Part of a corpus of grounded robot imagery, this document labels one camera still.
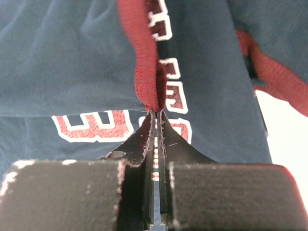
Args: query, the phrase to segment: white surface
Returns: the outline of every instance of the white surface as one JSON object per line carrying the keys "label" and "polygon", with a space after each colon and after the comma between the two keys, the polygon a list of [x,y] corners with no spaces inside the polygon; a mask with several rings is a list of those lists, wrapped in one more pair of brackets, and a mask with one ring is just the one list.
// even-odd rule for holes
{"label": "white surface", "polygon": [[269,132],[272,160],[292,173],[308,209],[308,117],[267,93],[256,94]]}

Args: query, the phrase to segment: red trim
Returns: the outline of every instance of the red trim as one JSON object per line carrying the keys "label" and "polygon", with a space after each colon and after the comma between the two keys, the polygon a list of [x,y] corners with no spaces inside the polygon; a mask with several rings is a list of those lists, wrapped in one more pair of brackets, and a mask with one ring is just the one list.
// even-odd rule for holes
{"label": "red trim", "polygon": [[136,54],[136,95],[147,110],[158,112],[165,107],[167,78],[148,27],[147,0],[117,0],[117,4],[123,30]]}
{"label": "red trim", "polygon": [[237,36],[243,55],[251,57],[258,78],[268,84],[256,88],[288,101],[296,110],[308,116],[308,84],[289,68],[263,54],[247,32],[237,30]]}

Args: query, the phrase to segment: clothing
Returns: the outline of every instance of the clothing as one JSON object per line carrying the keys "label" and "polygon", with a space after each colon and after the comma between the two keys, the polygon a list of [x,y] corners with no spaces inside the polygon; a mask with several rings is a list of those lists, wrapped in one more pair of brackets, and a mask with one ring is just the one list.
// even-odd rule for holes
{"label": "clothing", "polygon": [[308,116],[307,8],[0,0],[1,174],[17,159],[96,159],[163,108],[208,157],[271,163],[252,83]]}

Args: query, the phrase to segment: white background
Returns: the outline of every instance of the white background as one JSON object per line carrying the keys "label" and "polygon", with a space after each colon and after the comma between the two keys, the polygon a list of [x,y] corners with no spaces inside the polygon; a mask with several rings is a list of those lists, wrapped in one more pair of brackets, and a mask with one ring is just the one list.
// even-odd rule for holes
{"label": "white background", "polygon": [[256,94],[269,132],[272,160],[292,173],[308,209],[308,117],[285,101],[262,91]]}

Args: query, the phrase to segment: garment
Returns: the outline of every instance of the garment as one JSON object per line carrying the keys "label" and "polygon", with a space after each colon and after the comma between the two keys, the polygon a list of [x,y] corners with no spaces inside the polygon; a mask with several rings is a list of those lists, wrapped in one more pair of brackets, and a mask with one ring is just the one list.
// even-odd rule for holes
{"label": "garment", "polygon": [[98,158],[163,108],[208,157],[271,163],[254,87],[308,116],[307,9],[0,0],[1,174],[17,159]]}

